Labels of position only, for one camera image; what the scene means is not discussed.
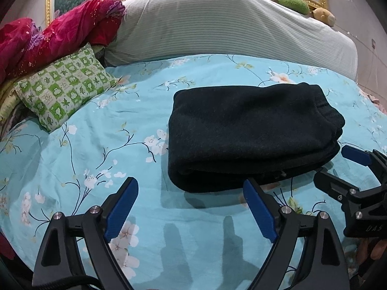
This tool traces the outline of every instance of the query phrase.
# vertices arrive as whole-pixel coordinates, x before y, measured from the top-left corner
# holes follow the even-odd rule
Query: black fabric
[[[168,175],[180,189],[241,188],[311,171],[340,150],[343,116],[318,85],[202,87],[175,93]]]

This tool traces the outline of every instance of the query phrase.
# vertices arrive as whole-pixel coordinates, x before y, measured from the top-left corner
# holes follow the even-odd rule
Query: blue gripper pad
[[[243,196],[253,214],[262,235],[272,243],[278,238],[274,218],[249,180],[243,183]]]
[[[371,165],[372,163],[369,154],[360,149],[348,145],[345,145],[341,148],[341,155],[344,158],[347,158],[365,167]]]
[[[133,178],[106,219],[105,241],[110,242],[111,239],[119,235],[138,194],[139,184]]]

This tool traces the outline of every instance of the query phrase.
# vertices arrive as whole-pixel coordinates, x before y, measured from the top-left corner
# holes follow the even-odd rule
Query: green square pattern
[[[88,43],[20,80],[15,90],[40,123],[52,132],[84,103],[115,86],[118,80],[105,71]]]

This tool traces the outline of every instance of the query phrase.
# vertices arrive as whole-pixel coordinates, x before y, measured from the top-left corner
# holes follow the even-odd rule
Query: floral bed sheet
[[[167,124],[173,95],[181,89],[318,84],[346,120],[341,145],[387,152],[387,116],[362,96],[352,80],[327,69],[209,54],[107,71],[123,76],[120,83],[89,101],[62,127],[48,134],[36,119],[29,119],[0,143],[0,227],[31,269],[56,211],[84,213],[132,176],[139,182],[139,196],[110,247],[136,290],[247,289],[271,244],[262,237],[241,189],[190,194],[168,178]],[[369,169],[340,154],[326,167],[362,190],[378,185]],[[357,241],[343,236],[340,204],[315,188],[313,175],[263,188],[297,213],[327,211],[353,274]],[[78,243],[86,272],[93,275],[85,243]],[[302,240],[293,254],[293,267],[301,250]],[[284,288],[293,274],[290,268]]]

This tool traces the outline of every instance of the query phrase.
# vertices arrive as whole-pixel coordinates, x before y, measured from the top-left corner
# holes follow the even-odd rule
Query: tiled wall
[[[45,27],[46,0],[16,0],[0,24],[28,16],[37,26]],[[346,34],[356,44],[359,56],[357,80],[370,94],[387,107],[387,34],[365,0],[328,0],[337,18],[335,29]],[[376,41],[376,50],[371,40]]]

